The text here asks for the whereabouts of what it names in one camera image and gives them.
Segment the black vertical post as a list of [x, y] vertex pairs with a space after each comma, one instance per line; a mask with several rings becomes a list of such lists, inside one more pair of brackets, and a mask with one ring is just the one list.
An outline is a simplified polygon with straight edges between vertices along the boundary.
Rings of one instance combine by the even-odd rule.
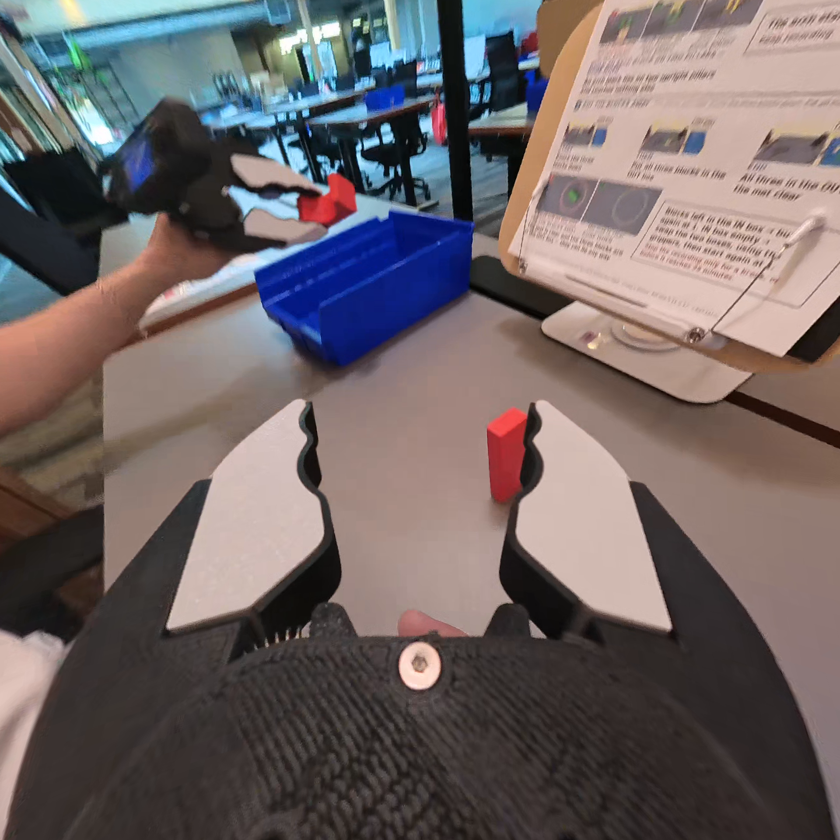
[[473, 222], [463, 3], [437, 1], [436, 6], [448, 132], [451, 207], [455, 218]]

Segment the person's right hand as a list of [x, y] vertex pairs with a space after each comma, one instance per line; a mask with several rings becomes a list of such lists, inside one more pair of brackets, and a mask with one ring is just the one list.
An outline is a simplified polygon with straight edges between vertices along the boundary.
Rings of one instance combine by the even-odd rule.
[[465, 637], [468, 635], [463, 630], [418, 610], [407, 610], [400, 615], [396, 633], [399, 637], [425, 637], [429, 635]]

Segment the red arch block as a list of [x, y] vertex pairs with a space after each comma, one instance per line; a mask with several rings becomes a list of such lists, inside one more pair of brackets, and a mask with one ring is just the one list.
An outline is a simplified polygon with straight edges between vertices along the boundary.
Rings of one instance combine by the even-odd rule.
[[328, 176], [327, 192], [297, 198], [298, 218], [303, 223], [330, 228], [356, 212], [354, 184], [338, 173]]

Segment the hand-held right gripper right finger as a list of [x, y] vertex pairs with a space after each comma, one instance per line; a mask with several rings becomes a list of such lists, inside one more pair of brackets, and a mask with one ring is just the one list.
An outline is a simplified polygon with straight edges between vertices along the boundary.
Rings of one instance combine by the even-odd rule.
[[674, 626], [624, 468], [551, 403], [530, 405], [521, 491], [500, 583], [543, 636], [593, 621], [668, 636]]

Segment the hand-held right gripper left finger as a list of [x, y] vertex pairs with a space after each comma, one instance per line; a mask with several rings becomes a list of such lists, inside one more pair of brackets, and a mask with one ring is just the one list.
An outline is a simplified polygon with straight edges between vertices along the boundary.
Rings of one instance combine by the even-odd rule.
[[282, 635], [336, 593], [340, 552], [318, 443], [313, 404], [297, 399], [215, 468], [167, 631], [240, 621], [258, 636]]

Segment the white stand base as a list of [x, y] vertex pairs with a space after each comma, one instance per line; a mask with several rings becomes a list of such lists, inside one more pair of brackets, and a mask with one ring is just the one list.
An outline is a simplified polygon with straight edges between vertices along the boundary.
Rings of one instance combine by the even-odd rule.
[[547, 317], [541, 330], [554, 342], [684, 403], [719, 403], [753, 376], [581, 302]]

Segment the wood-edged office desk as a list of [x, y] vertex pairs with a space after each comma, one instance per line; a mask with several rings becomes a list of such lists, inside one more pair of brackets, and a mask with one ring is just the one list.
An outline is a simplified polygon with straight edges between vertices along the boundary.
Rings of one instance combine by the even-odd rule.
[[384, 110], [369, 110], [363, 104], [342, 108], [316, 118], [308, 120], [310, 131], [316, 128], [325, 129], [339, 145], [345, 177], [351, 181], [355, 191], [366, 195], [364, 178], [359, 163], [359, 155], [355, 149], [357, 136], [368, 128], [379, 128], [383, 124], [391, 127], [395, 143], [396, 167], [402, 182], [405, 204], [421, 212], [427, 212], [439, 205], [439, 201], [431, 197], [431, 192], [421, 189], [421, 199], [417, 200], [415, 187], [419, 180], [414, 177], [410, 151], [410, 140], [407, 137], [408, 123], [414, 116], [419, 117], [431, 109], [435, 99], [433, 96], [408, 98], [403, 103]]
[[526, 103], [491, 112], [468, 126], [471, 140], [478, 143], [479, 153], [491, 161], [507, 161], [507, 196], [511, 196], [527, 149], [537, 113]]

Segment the black office chair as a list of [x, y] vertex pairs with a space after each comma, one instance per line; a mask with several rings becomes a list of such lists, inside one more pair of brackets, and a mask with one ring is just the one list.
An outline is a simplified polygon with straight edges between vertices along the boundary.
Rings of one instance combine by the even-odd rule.
[[490, 82], [489, 112], [515, 107], [522, 99], [518, 49], [513, 30], [486, 39], [486, 58]]
[[[412, 117], [407, 120], [403, 127], [406, 129], [407, 149], [410, 157], [423, 154], [427, 149], [427, 134], [422, 130], [419, 119]], [[390, 143], [379, 142], [369, 149], [362, 149], [361, 158], [364, 161], [380, 165], [386, 176], [383, 185], [371, 187], [370, 194], [380, 196], [388, 193], [388, 200], [394, 201], [398, 192], [404, 188], [402, 170], [400, 168], [400, 155], [397, 152], [396, 141]]]

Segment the person's left hand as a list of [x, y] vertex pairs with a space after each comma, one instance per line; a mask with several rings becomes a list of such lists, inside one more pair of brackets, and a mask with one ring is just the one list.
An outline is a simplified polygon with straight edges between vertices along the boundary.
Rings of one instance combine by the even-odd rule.
[[242, 256], [245, 252], [220, 248], [159, 213], [147, 245], [120, 271], [120, 300], [142, 315], [174, 286], [212, 277]]

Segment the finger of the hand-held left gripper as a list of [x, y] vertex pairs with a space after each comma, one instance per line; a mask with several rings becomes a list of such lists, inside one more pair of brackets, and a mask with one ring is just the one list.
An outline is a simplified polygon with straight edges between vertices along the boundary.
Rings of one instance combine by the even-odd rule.
[[262, 198], [321, 197], [318, 186], [289, 166], [261, 154], [231, 154], [230, 187]]
[[242, 249], [288, 248], [319, 241], [327, 227], [296, 217], [278, 217], [263, 208], [253, 208], [243, 221]]

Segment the blue plastic bin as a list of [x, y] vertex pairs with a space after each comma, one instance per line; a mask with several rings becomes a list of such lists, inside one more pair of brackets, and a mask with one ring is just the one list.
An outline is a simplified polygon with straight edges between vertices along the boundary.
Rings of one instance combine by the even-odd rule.
[[467, 293], [474, 230], [391, 211], [258, 269], [262, 307], [299, 351], [351, 364]]

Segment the red pillar block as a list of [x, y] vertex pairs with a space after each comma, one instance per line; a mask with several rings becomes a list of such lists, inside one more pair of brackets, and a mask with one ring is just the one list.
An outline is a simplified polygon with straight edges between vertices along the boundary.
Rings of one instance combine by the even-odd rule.
[[519, 493], [528, 416], [511, 407], [486, 427], [490, 495], [507, 503]]

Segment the person's left forearm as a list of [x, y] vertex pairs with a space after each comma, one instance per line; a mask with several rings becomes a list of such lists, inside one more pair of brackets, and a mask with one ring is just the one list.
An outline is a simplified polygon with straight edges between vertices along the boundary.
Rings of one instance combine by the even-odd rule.
[[157, 292], [134, 262], [1, 330], [1, 433], [51, 411], [135, 334]]

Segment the person's white clothing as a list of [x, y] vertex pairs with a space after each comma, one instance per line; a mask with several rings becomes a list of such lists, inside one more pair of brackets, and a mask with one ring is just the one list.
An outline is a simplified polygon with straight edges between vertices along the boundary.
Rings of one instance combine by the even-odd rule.
[[1, 632], [1, 835], [7, 828], [28, 741], [72, 643], [43, 631]]

